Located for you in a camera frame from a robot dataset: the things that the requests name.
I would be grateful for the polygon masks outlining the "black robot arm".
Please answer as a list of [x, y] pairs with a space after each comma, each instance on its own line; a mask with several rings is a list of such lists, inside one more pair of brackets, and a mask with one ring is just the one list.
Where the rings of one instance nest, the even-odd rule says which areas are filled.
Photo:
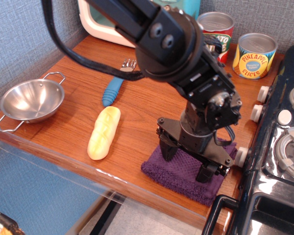
[[116, 31], [135, 45], [138, 65], [146, 77], [173, 86], [187, 100], [179, 120], [161, 117], [157, 133], [162, 156], [170, 161], [182, 149], [202, 162], [196, 180], [225, 175], [233, 160], [219, 141], [217, 130], [241, 118], [241, 98], [230, 75], [205, 45], [194, 18], [148, 0], [91, 0]]

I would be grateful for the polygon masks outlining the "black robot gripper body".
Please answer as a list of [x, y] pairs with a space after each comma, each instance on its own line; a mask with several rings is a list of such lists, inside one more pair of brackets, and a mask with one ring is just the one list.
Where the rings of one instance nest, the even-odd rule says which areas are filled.
[[234, 160], [224, 149], [233, 143], [234, 132], [231, 127], [226, 126], [226, 130], [231, 138], [229, 141], [218, 139], [217, 132], [211, 132], [206, 124], [199, 124], [199, 130], [191, 128], [189, 120], [181, 117], [174, 120], [161, 117], [157, 120], [157, 134], [160, 137], [174, 139], [178, 142], [178, 149], [183, 150], [195, 159], [205, 163], [214, 163], [219, 168], [214, 175], [225, 176], [228, 174]]

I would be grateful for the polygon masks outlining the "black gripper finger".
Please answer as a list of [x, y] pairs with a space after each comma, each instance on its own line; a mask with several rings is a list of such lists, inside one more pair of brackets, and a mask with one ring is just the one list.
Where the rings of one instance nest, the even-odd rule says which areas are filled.
[[214, 163], [203, 164], [197, 174], [196, 180], [200, 183], [207, 183], [219, 167]]
[[160, 137], [159, 145], [165, 161], [171, 161], [179, 147], [176, 140], [166, 137]]

